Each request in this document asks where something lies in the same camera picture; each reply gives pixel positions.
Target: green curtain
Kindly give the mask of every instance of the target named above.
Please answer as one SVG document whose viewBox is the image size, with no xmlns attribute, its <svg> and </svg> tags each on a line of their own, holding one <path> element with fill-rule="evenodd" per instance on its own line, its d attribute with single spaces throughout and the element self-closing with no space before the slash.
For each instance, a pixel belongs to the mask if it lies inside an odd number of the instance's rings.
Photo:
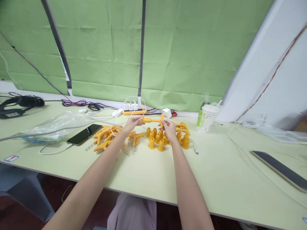
<svg viewBox="0 0 307 230">
<path fill-rule="evenodd" d="M 272 0 L 147 1 L 142 99 L 199 111 L 222 99 Z"/>
<path fill-rule="evenodd" d="M 142 1 L 49 3 L 66 53 L 73 95 L 112 101 L 137 96 Z"/>
<path fill-rule="evenodd" d="M 55 87 L 67 94 L 67 83 L 52 31 L 39 0 L 0 1 L 0 30 Z M 58 93 L 0 36 L 0 52 L 11 76 L 23 90 Z M 0 57 L 0 79 L 12 81 Z"/>
</svg>

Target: yellow power strip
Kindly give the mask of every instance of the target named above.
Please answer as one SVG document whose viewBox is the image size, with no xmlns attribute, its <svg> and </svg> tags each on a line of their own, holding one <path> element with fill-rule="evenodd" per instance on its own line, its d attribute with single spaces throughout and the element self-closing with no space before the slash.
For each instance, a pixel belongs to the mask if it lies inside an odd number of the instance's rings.
<svg viewBox="0 0 307 230">
<path fill-rule="evenodd" d="M 133 113 L 133 115 L 138 115 L 138 114 L 141 114 L 143 115 L 145 112 L 145 114 L 147 113 L 147 109 L 138 109 L 138 110 L 135 110 L 135 111 L 130 111 L 130 110 L 124 110 L 122 112 L 123 115 L 131 115 Z"/>
</svg>

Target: light green table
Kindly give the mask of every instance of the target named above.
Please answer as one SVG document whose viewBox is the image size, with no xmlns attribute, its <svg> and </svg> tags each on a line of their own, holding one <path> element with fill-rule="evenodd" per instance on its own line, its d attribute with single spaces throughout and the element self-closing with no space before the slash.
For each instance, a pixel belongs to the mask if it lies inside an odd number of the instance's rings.
<svg viewBox="0 0 307 230">
<path fill-rule="evenodd" d="M 13 135 L 66 110 L 77 112 L 79 109 L 79 107 L 63 107 L 57 102 L 46 103 L 44 108 L 31 109 L 22 117 L 0 120 L 0 137 Z M 127 118 L 128 116 L 121 115 L 115 119 L 115 122 L 121 123 Z M 191 131 L 191 138 L 198 145 L 199 155 L 195 154 L 192 144 L 189 150 L 184 150 L 184 153 L 210 213 L 273 228 L 307 229 L 307 223 L 302 219 L 307 217 L 307 209 L 289 198 L 270 180 L 305 206 L 307 206 L 307 194 L 294 188 L 249 153 L 251 150 L 267 152 L 307 178 L 306 163 L 278 153 L 293 154 L 307 160 L 306 146 L 278 143 L 256 130 L 242 127 L 235 129 L 235 125 L 228 123 L 214 126 L 208 133 L 200 134 L 196 132 L 195 118 L 176 117 L 172 118 L 172 121 L 185 122 Z M 230 129 L 232 130 L 230 137 L 236 144 L 228 137 Z M 145 133 L 146 129 L 136 127 L 135 131 Z M 0 142 L 0 159 L 17 155 L 19 158 L 9 164 L 78 181 L 98 157 L 93 149 L 85 151 L 91 143 L 92 140 L 89 140 L 80 147 L 73 146 L 56 155 L 40 155 L 38 151 L 42 145 L 25 140 L 8 140 Z M 45 148 L 44 151 L 54 152 L 66 145 L 63 141 L 54 144 L 54 147 Z M 176 204 L 176 181 L 171 146 L 166 146 L 164 152 L 159 152 L 157 149 L 150 150 L 147 146 L 148 139 L 141 138 L 135 155 L 127 156 L 121 152 L 106 187 Z"/>
</svg>

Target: headphones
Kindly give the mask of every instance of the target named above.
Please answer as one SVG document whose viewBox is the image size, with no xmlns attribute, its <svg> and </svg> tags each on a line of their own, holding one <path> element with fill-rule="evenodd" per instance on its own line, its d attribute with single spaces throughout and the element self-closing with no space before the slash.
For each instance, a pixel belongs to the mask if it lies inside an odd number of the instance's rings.
<svg viewBox="0 0 307 230">
<path fill-rule="evenodd" d="M 7 109 L 5 110 L 5 107 L 19 105 L 21 107 L 27 107 L 26 109 Z M 42 107 L 45 105 L 45 101 L 36 96 L 17 96 L 12 97 L 2 104 L 0 104 L 0 119 L 7 119 L 7 118 L 13 118 L 13 117 L 19 117 L 23 115 L 26 111 L 29 109 L 32 109 L 34 107 Z"/>
</svg>

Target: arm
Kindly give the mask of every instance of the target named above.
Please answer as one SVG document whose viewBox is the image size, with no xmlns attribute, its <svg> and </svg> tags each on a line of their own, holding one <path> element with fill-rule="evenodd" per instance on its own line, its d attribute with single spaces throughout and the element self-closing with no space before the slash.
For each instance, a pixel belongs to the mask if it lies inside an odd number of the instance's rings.
<svg viewBox="0 0 307 230">
<path fill-rule="evenodd" d="M 169 120 L 161 122 L 173 149 L 177 201 L 182 229 L 214 230 L 204 197 L 177 140 L 175 124 Z"/>
<path fill-rule="evenodd" d="M 141 120 L 142 118 L 128 119 L 123 130 L 85 172 L 65 202 L 45 225 L 44 230 L 82 228 L 108 181 L 125 139 L 135 126 L 142 125 Z"/>
</svg>

